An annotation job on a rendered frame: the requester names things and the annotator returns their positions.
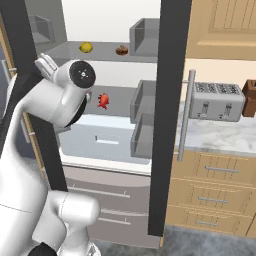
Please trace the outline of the grey fridge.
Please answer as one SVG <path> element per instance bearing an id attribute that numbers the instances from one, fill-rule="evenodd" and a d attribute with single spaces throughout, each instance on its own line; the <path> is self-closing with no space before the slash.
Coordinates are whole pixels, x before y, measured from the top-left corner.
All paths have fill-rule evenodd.
<path id="1" fill-rule="evenodd" d="M 160 15 L 161 0 L 63 0 L 69 30 L 92 41 L 124 41 L 138 14 Z"/>

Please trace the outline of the light wood drawer front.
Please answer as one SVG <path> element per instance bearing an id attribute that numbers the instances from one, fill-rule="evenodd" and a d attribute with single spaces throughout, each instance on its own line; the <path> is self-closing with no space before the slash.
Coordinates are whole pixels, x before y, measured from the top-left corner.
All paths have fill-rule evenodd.
<path id="1" fill-rule="evenodd" d="M 206 170 L 205 166 L 237 169 L 239 173 Z M 177 156 L 173 157 L 171 173 L 173 178 L 256 186 L 256 157 L 186 150 L 182 162 L 177 161 Z"/>
<path id="2" fill-rule="evenodd" d="M 198 200 L 198 196 L 227 199 L 227 204 Z M 245 216 L 256 213 L 256 189 L 213 184 L 185 179 L 172 179 L 169 188 L 170 205 L 225 211 Z"/>
<path id="3" fill-rule="evenodd" d="M 217 223 L 217 227 L 199 225 L 195 220 Z M 217 233 L 244 237 L 252 222 L 252 218 L 243 215 L 232 215 L 220 212 L 204 211 L 194 208 L 169 206 L 166 223 L 191 229 L 206 230 Z"/>

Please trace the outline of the brown knife block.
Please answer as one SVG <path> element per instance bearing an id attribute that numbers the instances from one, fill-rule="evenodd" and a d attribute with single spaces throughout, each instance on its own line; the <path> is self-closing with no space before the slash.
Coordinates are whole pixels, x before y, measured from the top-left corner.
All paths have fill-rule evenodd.
<path id="1" fill-rule="evenodd" d="M 248 79 L 242 89 L 245 96 L 245 104 L 242 115 L 244 117 L 254 117 L 256 113 L 256 80 Z"/>

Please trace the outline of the white crisper drawer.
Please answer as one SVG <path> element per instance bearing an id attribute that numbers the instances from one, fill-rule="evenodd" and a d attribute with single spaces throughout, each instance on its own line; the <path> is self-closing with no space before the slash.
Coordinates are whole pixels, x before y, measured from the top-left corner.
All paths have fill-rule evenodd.
<path id="1" fill-rule="evenodd" d="M 128 117 L 86 114 L 59 134 L 60 146 L 67 156 L 147 165 L 149 159 L 131 156 L 134 128 Z"/>

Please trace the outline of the black-edged fridge door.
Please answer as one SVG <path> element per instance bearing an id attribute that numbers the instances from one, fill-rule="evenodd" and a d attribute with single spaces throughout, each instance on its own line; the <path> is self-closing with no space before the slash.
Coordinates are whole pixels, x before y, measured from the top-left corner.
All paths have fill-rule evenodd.
<path id="1" fill-rule="evenodd" d="M 11 102 L 8 104 L 6 114 L 0 123 L 1 155 L 15 106 L 43 77 L 34 64 L 34 61 L 37 59 L 37 53 L 25 0 L 0 0 L 0 15 L 8 36 L 18 74 Z M 53 125 L 36 117 L 34 114 L 30 114 L 29 117 L 39 144 L 51 189 L 67 191 Z"/>
<path id="2" fill-rule="evenodd" d="M 162 237 L 192 0 L 161 0 L 148 234 Z"/>

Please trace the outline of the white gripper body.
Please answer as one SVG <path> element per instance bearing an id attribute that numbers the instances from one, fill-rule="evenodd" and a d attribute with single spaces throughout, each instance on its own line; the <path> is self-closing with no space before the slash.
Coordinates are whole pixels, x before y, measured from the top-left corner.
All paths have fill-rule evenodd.
<path id="1" fill-rule="evenodd" d="M 41 53 L 35 61 L 35 65 L 44 78 L 53 83 L 57 82 L 57 72 L 59 67 L 49 55 Z"/>

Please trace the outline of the light wood cupboard door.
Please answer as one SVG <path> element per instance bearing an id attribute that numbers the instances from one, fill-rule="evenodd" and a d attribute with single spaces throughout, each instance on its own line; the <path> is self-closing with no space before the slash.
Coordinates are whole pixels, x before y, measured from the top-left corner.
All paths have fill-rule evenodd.
<path id="1" fill-rule="evenodd" d="M 192 0 L 186 57 L 256 61 L 256 0 Z"/>

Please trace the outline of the small grey door bin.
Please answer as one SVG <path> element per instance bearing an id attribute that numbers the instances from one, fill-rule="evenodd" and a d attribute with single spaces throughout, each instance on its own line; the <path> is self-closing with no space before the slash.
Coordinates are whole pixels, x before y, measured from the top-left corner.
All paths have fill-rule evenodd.
<path id="1" fill-rule="evenodd" d="M 52 21 L 38 15 L 29 15 L 29 23 L 36 45 L 55 42 Z"/>

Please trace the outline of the black-edged left fridge door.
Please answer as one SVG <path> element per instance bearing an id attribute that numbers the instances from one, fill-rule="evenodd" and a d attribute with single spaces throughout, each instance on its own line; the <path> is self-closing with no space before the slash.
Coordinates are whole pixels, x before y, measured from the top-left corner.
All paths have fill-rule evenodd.
<path id="1" fill-rule="evenodd" d="M 25 0 L 0 0 L 0 15 L 8 36 L 18 74 L 11 102 L 8 104 L 6 114 L 0 123 L 1 155 L 15 106 L 43 77 L 34 64 L 34 61 L 37 59 L 37 53 Z M 53 125 L 36 117 L 34 114 L 30 114 L 29 117 L 39 144 L 51 189 L 67 191 Z"/>

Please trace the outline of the black-edged right fridge door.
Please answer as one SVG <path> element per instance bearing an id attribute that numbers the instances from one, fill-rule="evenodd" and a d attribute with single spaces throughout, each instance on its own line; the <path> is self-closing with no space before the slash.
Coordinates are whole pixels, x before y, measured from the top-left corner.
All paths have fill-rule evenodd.
<path id="1" fill-rule="evenodd" d="M 161 0 L 148 234 L 162 237 L 192 0 Z"/>

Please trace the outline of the grey freezer drawer front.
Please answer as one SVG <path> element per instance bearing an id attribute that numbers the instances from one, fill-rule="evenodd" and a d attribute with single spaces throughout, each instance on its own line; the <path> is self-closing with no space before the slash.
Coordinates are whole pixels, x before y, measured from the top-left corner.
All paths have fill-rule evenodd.
<path id="1" fill-rule="evenodd" d="M 160 238 L 148 234 L 148 215 L 102 209 L 99 218 L 126 220 L 131 225 L 121 225 L 97 220 L 88 227 L 91 238 L 144 248 L 158 248 Z"/>
<path id="2" fill-rule="evenodd" d="M 131 195 L 126 199 L 89 193 L 99 200 L 103 209 L 133 213 L 147 213 L 149 210 L 149 177 L 71 166 L 63 169 L 67 187 Z"/>

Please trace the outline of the silver four-slot toaster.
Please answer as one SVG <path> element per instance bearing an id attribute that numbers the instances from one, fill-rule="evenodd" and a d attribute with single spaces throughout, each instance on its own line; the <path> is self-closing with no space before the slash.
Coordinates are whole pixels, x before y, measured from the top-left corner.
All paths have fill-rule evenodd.
<path id="1" fill-rule="evenodd" d="M 245 96 L 237 84 L 196 82 L 190 117 L 192 119 L 238 122 Z"/>

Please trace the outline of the yellow lemon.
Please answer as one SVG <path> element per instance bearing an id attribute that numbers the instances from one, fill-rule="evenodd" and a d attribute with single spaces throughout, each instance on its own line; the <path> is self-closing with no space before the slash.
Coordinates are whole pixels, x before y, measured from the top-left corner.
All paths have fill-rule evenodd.
<path id="1" fill-rule="evenodd" d="M 83 42 L 80 46 L 79 49 L 83 53 L 90 53 L 93 50 L 93 45 L 90 42 Z"/>

